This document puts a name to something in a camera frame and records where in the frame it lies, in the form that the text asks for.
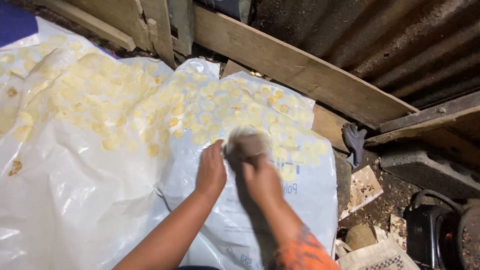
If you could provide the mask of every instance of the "orange shirt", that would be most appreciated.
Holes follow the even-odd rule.
[[[288,270],[340,270],[307,227],[302,228],[296,239],[280,247],[277,264]]]

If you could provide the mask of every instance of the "concrete block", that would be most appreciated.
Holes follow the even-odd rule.
[[[414,148],[382,156],[383,170],[449,198],[480,198],[480,176],[429,151]]]

